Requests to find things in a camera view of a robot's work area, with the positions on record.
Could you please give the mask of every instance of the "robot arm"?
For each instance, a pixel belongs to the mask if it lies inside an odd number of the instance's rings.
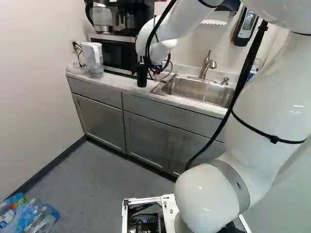
[[[178,0],[156,32],[159,42],[152,40],[152,63],[161,63],[176,39],[191,32],[213,10],[208,6],[220,3]],[[240,93],[233,108],[237,118],[231,115],[225,127],[226,152],[178,178],[175,199],[180,214],[175,219],[176,233],[215,233],[254,206],[269,191],[280,167],[311,132],[311,1],[243,3],[264,20],[292,32],[278,55]],[[145,55],[153,26],[152,20],[138,35],[139,55]],[[274,142],[246,125],[282,140]]]
[[[166,15],[160,24],[150,46],[152,64],[160,64],[171,52],[177,39],[191,33],[223,0],[178,0],[173,9]],[[145,56],[145,48],[150,32],[160,16],[149,20],[140,30],[136,40],[136,51],[140,56]]]

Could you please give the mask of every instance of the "countertop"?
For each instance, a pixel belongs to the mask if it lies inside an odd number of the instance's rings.
[[[159,82],[147,80],[147,86],[145,88],[137,87],[136,79],[122,76],[121,74],[112,74],[105,72],[99,79],[90,78],[89,74],[74,74],[69,71],[66,72],[66,76],[79,79],[88,83],[93,83],[99,86],[107,87],[113,90],[121,91],[126,94],[154,100],[164,104],[172,105],[175,107],[191,110],[201,114],[223,118],[227,112],[226,108],[222,108],[213,104],[205,102],[197,102],[185,98],[169,99],[165,96],[151,93],[151,90],[156,87]]]

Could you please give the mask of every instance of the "cabinet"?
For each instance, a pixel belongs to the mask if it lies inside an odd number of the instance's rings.
[[[125,153],[122,110],[76,94],[72,96],[85,134]]]
[[[208,142],[208,138],[126,111],[124,124],[127,154],[176,176]],[[224,151],[225,145],[215,141],[192,165],[213,160]]]
[[[206,143],[208,138],[190,133],[184,130],[176,129],[174,137],[174,150],[170,159],[169,172],[179,176],[183,173],[188,160],[194,156]],[[218,158],[225,151],[225,145],[221,142],[214,141],[213,144],[196,158],[191,166],[207,163]]]
[[[127,154],[167,171],[174,128],[126,111],[124,125]]]

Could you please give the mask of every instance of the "gray carpet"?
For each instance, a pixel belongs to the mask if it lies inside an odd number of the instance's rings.
[[[124,198],[161,196],[173,183],[85,142],[27,193],[54,206],[52,233],[121,233]]]

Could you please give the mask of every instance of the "white wall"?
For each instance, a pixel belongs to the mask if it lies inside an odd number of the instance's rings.
[[[0,199],[84,134],[65,77],[83,0],[0,1]]]

